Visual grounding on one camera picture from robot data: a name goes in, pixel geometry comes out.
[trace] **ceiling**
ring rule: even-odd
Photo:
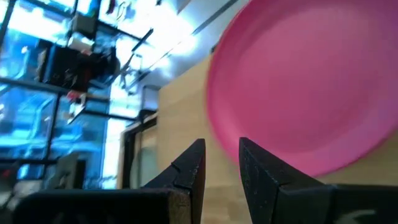
[[[163,4],[175,4],[173,1],[176,0],[168,0]],[[157,30],[155,26],[154,34],[148,41],[154,43],[154,46],[159,45],[156,38],[159,38],[160,42],[168,39],[170,43],[160,50],[163,57],[156,59],[153,71],[141,81],[141,85],[164,86],[203,60],[210,54],[211,48],[217,43],[231,19],[248,1],[190,0],[177,16],[176,20],[185,23],[185,29],[178,30],[177,35],[162,38],[167,29],[173,32],[172,22],[163,22],[161,30]],[[156,92],[146,93],[145,107],[157,108]]]

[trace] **pink frisbee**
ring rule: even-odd
[[[398,124],[398,1],[252,0],[211,62],[207,113],[238,163],[248,137],[316,176]]]

